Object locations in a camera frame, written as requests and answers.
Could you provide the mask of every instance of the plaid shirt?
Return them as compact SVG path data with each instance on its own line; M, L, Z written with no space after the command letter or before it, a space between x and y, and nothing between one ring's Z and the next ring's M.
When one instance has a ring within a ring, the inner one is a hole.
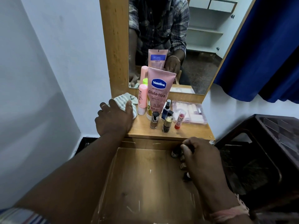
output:
M129 28L137 32L137 50L144 56L149 49L168 49L170 53L181 49L186 55L189 19L187 0L168 0L161 22L155 27L152 9L145 0L129 0Z

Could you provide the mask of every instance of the person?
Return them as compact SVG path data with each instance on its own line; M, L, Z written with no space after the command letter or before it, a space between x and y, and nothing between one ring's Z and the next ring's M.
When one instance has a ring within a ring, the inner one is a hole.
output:
M179 83L190 85L181 67L186 56L190 13L187 0L129 0L129 81L135 86L136 65L148 64L149 49L168 49L164 68L179 73Z
M0 223L37 223L37 217L42 217L43 223L90 223L112 159L133 122L131 101L127 102L126 111L113 99L109 104L110 107L101 103L102 110L95 118L100 137L34 186L14 205L14 210L4 211L6 214L0 211ZM192 181L211 212L238 206L226 183L219 150L195 137L185 140L181 147ZM10 219L16 212L19 222ZM20 221L22 215L26 222ZM247 215L238 215L226 223L252 222Z

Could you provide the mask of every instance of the pink cosmetic tube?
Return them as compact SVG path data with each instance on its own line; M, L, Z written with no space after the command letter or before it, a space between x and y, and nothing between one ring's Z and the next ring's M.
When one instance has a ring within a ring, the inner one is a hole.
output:
M155 111L161 114L175 77L175 73L152 67L148 68L148 115L151 116L152 112Z
M144 78L147 78L147 70L148 70L147 66L141 67L140 84L142 84Z
M163 70L168 49L149 49L148 67Z
M138 114L144 115L145 108L147 106L147 85L139 85L139 95L138 95Z

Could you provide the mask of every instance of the hand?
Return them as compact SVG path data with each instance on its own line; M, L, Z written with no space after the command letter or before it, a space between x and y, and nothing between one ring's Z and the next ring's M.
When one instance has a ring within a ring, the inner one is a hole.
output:
M115 100L109 100L110 107L102 102L98 111L98 117L95 118L95 125L100 136L106 132L113 131L126 134L132 127L133 107L132 102L126 103L126 111L121 110Z
M168 59L165 63L166 71L178 74L180 72L180 67L181 67L181 63L178 58L176 58L174 56L168 57Z
M183 141L181 148L189 175L211 211L238 206L226 183L219 150L207 140L196 137Z
M134 87L135 84L137 83L137 80L138 80L139 76L138 76L138 73L137 71L132 71L129 69L129 81L131 83L131 86Z

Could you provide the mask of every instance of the bracelet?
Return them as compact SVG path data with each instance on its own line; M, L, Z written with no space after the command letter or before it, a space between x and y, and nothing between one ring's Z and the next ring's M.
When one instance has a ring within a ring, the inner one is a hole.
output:
M174 56L174 55L172 55L172 56L175 57L175 58L177 58L180 61L180 59L177 56ZM170 56L170 57L172 57L172 56ZM180 61L180 63L181 63L181 61Z
M214 220L216 223L222 223L227 221L228 219L232 219L237 215L249 215L249 208L246 207L244 202L239 198L238 194L235 194L237 197L237 200L239 202L239 206L233 207L227 210L217 211L213 214L210 214L210 217Z

